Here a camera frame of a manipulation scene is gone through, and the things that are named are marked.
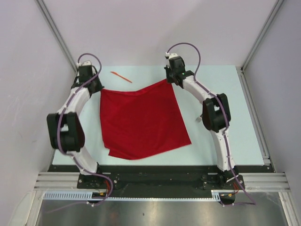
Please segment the red cloth napkin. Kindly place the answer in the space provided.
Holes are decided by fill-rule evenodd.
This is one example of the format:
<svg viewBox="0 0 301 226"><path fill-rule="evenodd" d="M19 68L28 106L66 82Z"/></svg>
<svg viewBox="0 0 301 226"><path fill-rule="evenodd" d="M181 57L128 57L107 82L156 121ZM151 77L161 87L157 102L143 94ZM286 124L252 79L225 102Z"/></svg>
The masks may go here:
<svg viewBox="0 0 301 226"><path fill-rule="evenodd" d="M139 160L191 144L174 89L165 80L137 91L103 89L100 123L111 157Z"/></svg>

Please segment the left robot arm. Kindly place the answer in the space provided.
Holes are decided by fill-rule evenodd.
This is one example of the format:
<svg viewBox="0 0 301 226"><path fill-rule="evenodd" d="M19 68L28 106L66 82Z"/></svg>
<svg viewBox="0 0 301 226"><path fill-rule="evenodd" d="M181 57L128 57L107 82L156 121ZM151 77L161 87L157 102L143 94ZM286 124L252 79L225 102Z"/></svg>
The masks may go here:
<svg viewBox="0 0 301 226"><path fill-rule="evenodd" d="M47 115L48 133L51 146L70 157L82 175L89 175L87 182L93 188L99 188L104 177L97 172L98 163L85 147L86 138L79 116L91 96L104 86L100 82L99 71L90 61L78 63L77 66L77 76L67 100L56 113Z"/></svg>

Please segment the orange plastic knife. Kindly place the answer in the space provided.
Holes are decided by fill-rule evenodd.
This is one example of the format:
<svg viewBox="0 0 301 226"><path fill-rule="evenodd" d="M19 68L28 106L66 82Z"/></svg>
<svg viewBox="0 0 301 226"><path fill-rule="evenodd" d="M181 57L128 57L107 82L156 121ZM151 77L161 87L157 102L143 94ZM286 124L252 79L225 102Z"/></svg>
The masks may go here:
<svg viewBox="0 0 301 226"><path fill-rule="evenodd" d="M112 73L112 74L114 74L114 75L116 75L116 76L118 76L118 77L124 79L125 81L127 81L127 82L129 82L129 83L133 83L131 80L129 80L129 79L126 78L126 77L123 77L122 75L118 74L117 72L110 71L110 73Z"/></svg>

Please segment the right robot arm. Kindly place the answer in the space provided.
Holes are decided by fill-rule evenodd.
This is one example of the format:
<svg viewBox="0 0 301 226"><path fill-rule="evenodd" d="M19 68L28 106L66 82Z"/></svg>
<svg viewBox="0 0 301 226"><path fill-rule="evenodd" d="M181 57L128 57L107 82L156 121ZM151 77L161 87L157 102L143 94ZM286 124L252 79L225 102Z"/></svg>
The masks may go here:
<svg viewBox="0 0 301 226"><path fill-rule="evenodd" d="M192 71L185 69L185 63L176 53L166 53L166 80L191 93L201 104L202 114L197 121L211 133L219 169L217 184L228 189L239 175L231 156L228 129L231 120L228 97L224 93L215 94L202 85Z"/></svg>

